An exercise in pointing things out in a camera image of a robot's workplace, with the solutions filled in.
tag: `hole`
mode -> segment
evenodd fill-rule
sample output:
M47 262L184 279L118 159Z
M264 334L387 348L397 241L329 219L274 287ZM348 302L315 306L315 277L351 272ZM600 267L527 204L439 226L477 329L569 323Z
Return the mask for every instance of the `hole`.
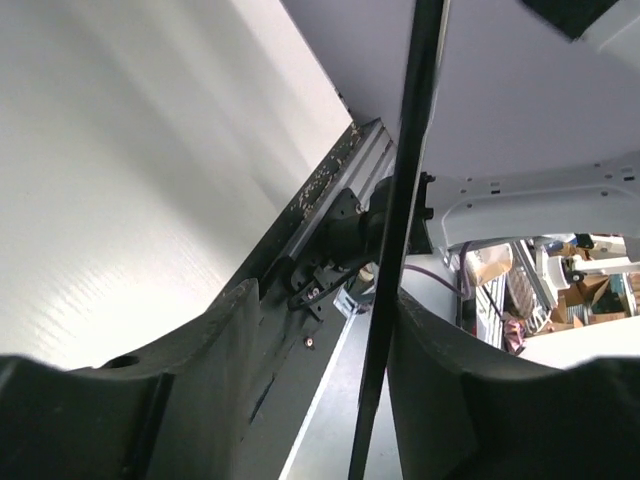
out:
M136 363L139 363L139 362L140 362L140 359L135 355L122 355L120 357L116 357L112 360L109 360L107 363L104 364L102 368L110 368L110 369L124 368L124 367L129 367L131 365L135 365Z

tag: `black rod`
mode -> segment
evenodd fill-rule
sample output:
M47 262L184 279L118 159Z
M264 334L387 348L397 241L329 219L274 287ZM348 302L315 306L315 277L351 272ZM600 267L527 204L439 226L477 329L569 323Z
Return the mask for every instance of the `black rod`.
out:
M349 480L364 478L393 325L398 316L398 290L422 167L422 140L431 113L445 3L447 0L416 0L414 9L398 153L382 238L380 272L360 386Z

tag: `black pole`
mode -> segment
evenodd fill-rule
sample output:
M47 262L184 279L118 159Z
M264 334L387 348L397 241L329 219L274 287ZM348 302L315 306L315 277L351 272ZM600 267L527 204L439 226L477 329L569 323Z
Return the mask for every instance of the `black pole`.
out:
M402 98L402 125L385 220L380 273L360 388L349 480L364 478L371 432L384 381L398 290L422 167L422 140L431 113L447 0L416 0Z

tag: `white strip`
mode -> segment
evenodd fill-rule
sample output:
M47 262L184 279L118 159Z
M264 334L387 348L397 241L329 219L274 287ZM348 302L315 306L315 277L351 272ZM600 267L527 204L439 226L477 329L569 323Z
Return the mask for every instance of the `white strip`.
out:
M318 384L318 388L316 390L315 395L313 396L313 400L311 400L311 405L309 406L309 410L307 410L307 414L305 415L304 420L302 421L302 426L298 431L298 436L296 437L296 440L293 442L293 446L291 447L291 451L289 452L287 461L285 462L284 467L282 468L280 477L278 477L279 480L286 480L287 477L289 476L289 472L291 471L293 462L296 459L296 455L298 454L300 445L302 445L304 436L307 434L307 430L309 429L311 420L313 419L313 416L316 413L316 409L318 408L318 404L320 403L320 399L322 398L322 395L324 395L324 391L326 390L327 385L329 384L329 379L331 378L331 374L333 373L336 363L338 363L338 357L342 352L342 348L344 347L344 344L347 341L347 336L351 331L351 326L353 325L353 322L357 316L358 315L356 314L351 315L347 319L344 325L344 328L342 329L342 333L340 334L340 337L338 338L338 342L336 343L336 348L333 350L333 353L331 354L331 358L329 359L327 368L325 369L324 374L322 375L322 379Z

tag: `gray floor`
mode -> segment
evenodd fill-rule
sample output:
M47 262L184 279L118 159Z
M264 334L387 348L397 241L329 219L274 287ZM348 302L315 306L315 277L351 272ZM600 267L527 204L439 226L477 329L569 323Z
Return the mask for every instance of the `gray floor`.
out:
M452 281L453 274L437 257L411 258L422 266ZM455 312L455 297L435 281L407 272L403 287L447 321ZM353 319L333 370L328 369L328 382L316 394L319 401L299 444L288 475L281 479L325 480L347 478L351 445L358 408L358 391L369 331L369 316ZM366 479L401 479L389 391L385 382L380 408L373 430Z

